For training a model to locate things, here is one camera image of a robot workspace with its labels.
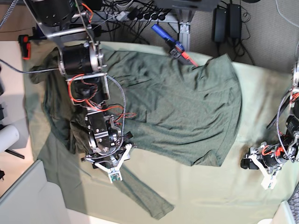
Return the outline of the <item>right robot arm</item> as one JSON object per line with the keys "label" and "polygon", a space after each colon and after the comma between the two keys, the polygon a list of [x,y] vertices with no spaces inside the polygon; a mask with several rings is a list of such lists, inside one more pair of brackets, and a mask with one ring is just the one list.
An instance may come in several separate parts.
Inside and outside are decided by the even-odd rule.
{"label": "right robot arm", "polygon": [[104,71],[92,27],[93,10],[80,0],[27,0],[25,5],[59,50],[58,69],[72,104],[86,111],[89,149],[83,161],[106,172],[110,182],[121,181],[121,167],[133,148],[131,133],[124,131],[127,102],[108,103],[108,82],[114,79]]}

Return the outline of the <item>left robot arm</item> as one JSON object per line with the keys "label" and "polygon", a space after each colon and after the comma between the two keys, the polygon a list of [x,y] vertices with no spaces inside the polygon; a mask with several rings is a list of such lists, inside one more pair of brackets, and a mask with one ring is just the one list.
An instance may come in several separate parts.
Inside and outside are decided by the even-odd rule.
{"label": "left robot arm", "polygon": [[[289,111],[285,126],[286,132],[279,128],[280,116],[285,110]],[[299,161],[299,47],[295,51],[295,64],[292,69],[291,88],[283,96],[277,114],[267,128],[276,127],[278,142],[275,144],[261,143],[259,147],[250,147],[241,159],[241,168],[265,171],[276,174],[282,166]]]}

